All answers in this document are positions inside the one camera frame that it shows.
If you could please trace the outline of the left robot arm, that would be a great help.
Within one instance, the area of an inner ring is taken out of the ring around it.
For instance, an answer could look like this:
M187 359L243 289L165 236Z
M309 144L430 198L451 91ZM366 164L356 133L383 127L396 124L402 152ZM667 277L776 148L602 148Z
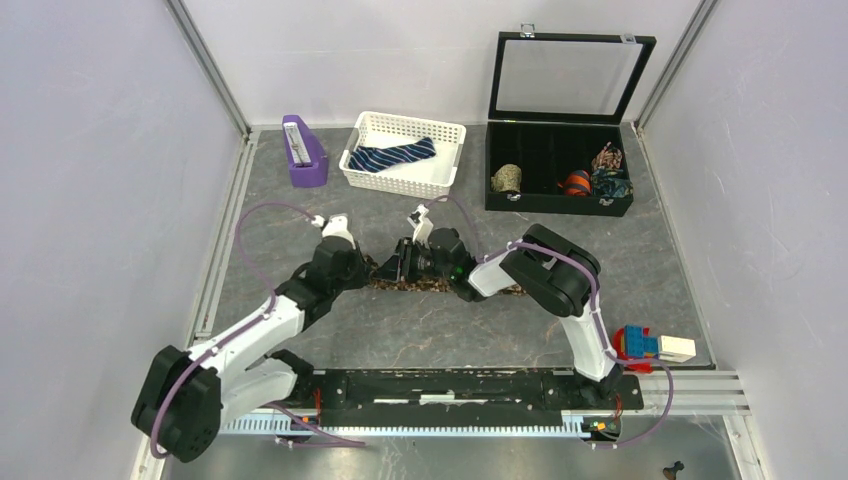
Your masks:
M271 350L329 313L343 292L363 288L367 277L358 243L326 236L301 272L246 318L189 350L161 349L131 412L132 425L150 439L151 454L187 463L211 445L221 426L256 408L278 400L306 405L313 379Z

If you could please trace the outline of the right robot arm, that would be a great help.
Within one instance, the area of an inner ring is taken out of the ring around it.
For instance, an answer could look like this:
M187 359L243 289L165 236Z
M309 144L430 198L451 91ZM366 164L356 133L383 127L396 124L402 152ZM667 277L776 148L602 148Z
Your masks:
M393 255L373 268L371 283L415 291L438 286L467 302L519 287L563 326L578 396L602 408L617 396L623 371L600 313L600 271L588 251L540 224L482 258L468 251L457 230L438 228L425 240L400 239Z

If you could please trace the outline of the brown floral tie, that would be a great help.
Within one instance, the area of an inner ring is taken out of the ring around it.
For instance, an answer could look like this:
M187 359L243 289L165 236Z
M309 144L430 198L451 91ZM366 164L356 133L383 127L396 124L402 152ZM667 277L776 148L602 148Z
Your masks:
M385 291L403 291L403 292L425 292L425 293L453 293L456 294L461 299L464 299L467 302L481 302L485 300L481 294L473 293L468 295L460 295L456 293L452 286L449 284L447 280L444 278L434 278L434 277L426 277L420 280L416 280L413 282L407 281L398 281L392 282L389 280L378 278L377 270L379 268L378 263L369 255L365 256L366 264L371 269L371 275L369 278L368 286L377 290L385 290ZM520 285L512 285L506 287L504 289L496 292L495 295L506 295L506 296L527 296L528 293L520 286Z

